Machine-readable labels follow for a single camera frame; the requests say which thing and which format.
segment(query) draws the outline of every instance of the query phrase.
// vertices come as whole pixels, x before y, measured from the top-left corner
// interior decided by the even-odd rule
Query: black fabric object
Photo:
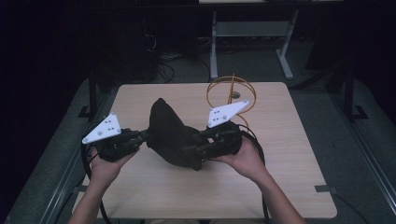
[[[148,147],[152,148],[167,162],[181,167],[190,167],[195,171],[202,169],[202,160],[194,151],[184,152],[183,147],[208,144],[205,140],[197,143],[192,137],[199,133],[183,124],[172,107],[163,98],[158,99],[151,108],[148,134],[152,136]]]

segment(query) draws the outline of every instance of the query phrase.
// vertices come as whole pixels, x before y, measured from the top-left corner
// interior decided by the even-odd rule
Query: person
[[[91,182],[78,203],[69,223],[94,223],[99,212],[103,195],[110,184],[117,178],[120,169],[133,155],[116,162],[103,161],[96,157],[92,161]],[[254,144],[243,137],[242,146],[235,155],[225,155],[213,159],[232,166],[235,171],[252,180],[259,187],[264,197],[272,220],[276,224],[306,223],[291,204],[283,190],[272,178],[262,163]]]

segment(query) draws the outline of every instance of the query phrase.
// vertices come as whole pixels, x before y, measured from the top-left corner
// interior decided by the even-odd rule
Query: wooden table
[[[330,193],[315,190],[326,183],[287,87],[275,82],[252,85],[257,102],[243,117],[263,147],[269,172],[303,217],[335,217]],[[185,125],[204,130],[210,108],[207,86],[125,85],[111,112],[117,114],[121,128],[143,131],[149,126],[151,106],[162,97]],[[252,102],[241,85],[235,84],[234,89],[241,93],[240,100]],[[229,86],[221,84],[209,99],[214,106],[225,105],[228,93]],[[232,121],[242,123],[241,119]],[[255,184],[224,163],[208,161],[196,172],[167,163],[143,144],[103,201],[108,216],[118,218],[263,218],[261,199]]]

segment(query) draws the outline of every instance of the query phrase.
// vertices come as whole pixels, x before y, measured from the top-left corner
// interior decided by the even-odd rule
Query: white bracket
[[[244,100],[230,105],[222,105],[219,107],[210,108],[207,127],[213,128],[222,123],[227,122],[237,113],[239,113],[243,108],[245,108],[245,106],[247,105],[248,105],[248,100]]]
[[[83,144],[89,144],[121,133],[117,115],[111,113],[92,132],[82,139]]]

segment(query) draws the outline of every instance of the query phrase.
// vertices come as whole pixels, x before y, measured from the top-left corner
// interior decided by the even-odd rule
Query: hand
[[[217,157],[214,161],[222,161],[232,166],[238,174],[256,182],[257,178],[266,172],[254,144],[246,137],[242,137],[242,146],[235,155]]]
[[[109,162],[104,161],[96,156],[92,160],[92,176],[90,185],[95,185],[98,188],[107,189],[111,183],[117,178],[121,167],[131,159],[135,153],[127,155],[118,161]],[[92,150],[92,156],[97,154],[96,148]]]

